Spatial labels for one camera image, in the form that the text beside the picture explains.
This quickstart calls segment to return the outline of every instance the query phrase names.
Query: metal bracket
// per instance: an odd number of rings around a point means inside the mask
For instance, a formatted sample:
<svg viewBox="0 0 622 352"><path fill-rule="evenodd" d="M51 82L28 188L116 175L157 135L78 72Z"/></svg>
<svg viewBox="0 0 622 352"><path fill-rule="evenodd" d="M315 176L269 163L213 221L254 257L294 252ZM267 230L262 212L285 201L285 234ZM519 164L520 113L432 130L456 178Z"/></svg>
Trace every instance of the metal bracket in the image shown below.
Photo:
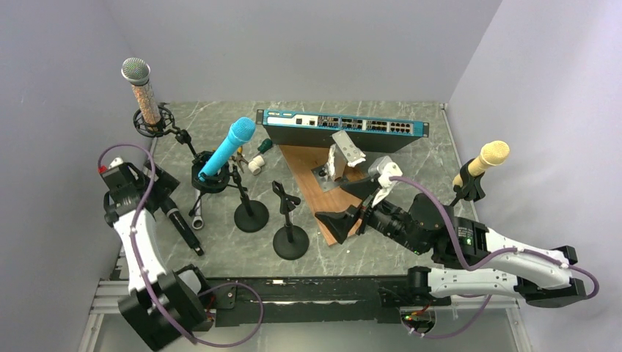
<svg viewBox="0 0 622 352"><path fill-rule="evenodd" d="M323 166L312 170L315 179L327 192L347 182L343 176L345 167L355 167L365 161L365 154L354 145L345 131L333 133L334 144L329 149L329 160Z"/></svg>
<svg viewBox="0 0 622 352"><path fill-rule="evenodd" d="M332 189L339 187L343 183L347 183L348 178L346 176L342 176L339 180L333 181L330 179L326 170L324 170L324 165L315 167L311 169L311 173L315 177L315 180L318 181L318 185L322 188L322 192L326 193Z"/></svg>
<svg viewBox="0 0 622 352"><path fill-rule="evenodd" d="M347 132L341 130L333 133L332 138L336 145L336 152L339 152L349 167L355 167L365 161L365 154L354 145Z"/></svg>

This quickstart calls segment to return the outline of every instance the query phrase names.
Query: gray wall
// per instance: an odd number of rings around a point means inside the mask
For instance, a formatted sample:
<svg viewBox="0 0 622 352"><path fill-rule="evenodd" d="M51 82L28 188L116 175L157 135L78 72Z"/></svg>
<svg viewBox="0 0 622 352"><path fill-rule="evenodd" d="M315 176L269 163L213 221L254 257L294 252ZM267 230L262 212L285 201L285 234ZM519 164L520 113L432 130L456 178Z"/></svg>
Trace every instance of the gray wall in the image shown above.
<svg viewBox="0 0 622 352"><path fill-rule="evenodd" d="M505 0L450 100L463 161L495 139L512 149L483 179L480 219L543 248L575 246L600 278L592 301L525 307L537 351L622 345L621 18L619 1Z"/></svg>
<svg viewBox="0 0 622 352"><path fill-rule="evenodd" d="M78 347L120 247L103 222L97 157L141 141L120 75L131 55L103 2L3 1L0 350Z"/></svg>
<svg viewBox="0 0 622 352"><path fill-rule="evenodd" d="M448 101L500 0L104 0L164 100Z"/></svg>

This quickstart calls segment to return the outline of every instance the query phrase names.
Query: microphone clip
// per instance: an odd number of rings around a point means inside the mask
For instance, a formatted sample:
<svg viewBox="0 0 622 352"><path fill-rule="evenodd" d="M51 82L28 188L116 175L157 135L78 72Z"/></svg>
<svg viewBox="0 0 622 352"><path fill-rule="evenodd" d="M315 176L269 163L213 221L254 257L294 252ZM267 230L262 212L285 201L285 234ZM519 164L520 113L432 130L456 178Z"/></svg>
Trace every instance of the microphone clip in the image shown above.
<svg viewBox="0 0 622 352"><path fill-rule="evenodd" d="M173 133L175 135L175 140L177 140L179 144L187 144L192 156L197 158L197 152L192 146L192 137L190 136L190 133L175 125L175 116L173 116L173 113L165 107L166 104L167 103L158 104L160 121L158 121L155 125L147 123L142 116L142 111L140 109L136 110L132 118L134 128L141 136L145 136L147 138L159 138Z"/></svg>
<svg viewBox="0 0 622 352"><path fill-rule="evenodd" d="M453 186L453 191L455 192L455 199L451 202L450 207L456 205L456 203L458 203L458 201L462 199L466 201L477 202L478 200L481 200L486 196L486 193L484 193L481 185L481 180L485 172L478 176L472 176L469 173L469 164L473 160L474 159L467 161L460 168L460 178L462 179L462 186Z"/></svg>

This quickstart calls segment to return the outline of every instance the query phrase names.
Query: microphone grille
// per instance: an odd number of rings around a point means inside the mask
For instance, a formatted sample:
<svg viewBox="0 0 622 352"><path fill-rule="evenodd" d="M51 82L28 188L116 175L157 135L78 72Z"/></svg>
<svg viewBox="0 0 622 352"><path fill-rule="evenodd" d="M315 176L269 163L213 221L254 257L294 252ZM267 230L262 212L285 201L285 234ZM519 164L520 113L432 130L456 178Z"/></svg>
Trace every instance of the microphone grille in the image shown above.
<svg viewBox="0 0 622 352"><path fill-rule="evenodd" d="M131 57L123 62L121 74L133 85L141 86L149 81L150 71L149 65L143 59Z"/></svg>
<svg viewBox="0 0 622 352"><path fill-rule="evenodd" d="M231 125L230 132L242 141L248 142L255 133L255 123L248 117L240 117Z"/></svg>
<svg viewBox="0 0 622 352"><path fill-rule="evenodd" d="M503 141L490 142L482 147L480 157L491 166L503 163L510 155L510 146Z"/></svg>

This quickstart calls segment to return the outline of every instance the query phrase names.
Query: small screwdriver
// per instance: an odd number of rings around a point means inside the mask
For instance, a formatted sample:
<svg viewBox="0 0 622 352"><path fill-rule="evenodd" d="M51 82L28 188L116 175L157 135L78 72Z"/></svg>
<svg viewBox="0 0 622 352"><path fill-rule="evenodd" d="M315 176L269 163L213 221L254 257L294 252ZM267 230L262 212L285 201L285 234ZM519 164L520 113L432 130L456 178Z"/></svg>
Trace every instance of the small screwdriver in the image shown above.
<svg viewBox="0 0 622 352"><path fill-rule="evenodd" d="M259 151L257 153L257 155L264 154L265 152L267 152L271 148L272 148L272 141L269 138L266 138L266 139L263 140L263 142L261 142L261 144L259 144L259 147L257 147L257 150Z"/></svg>

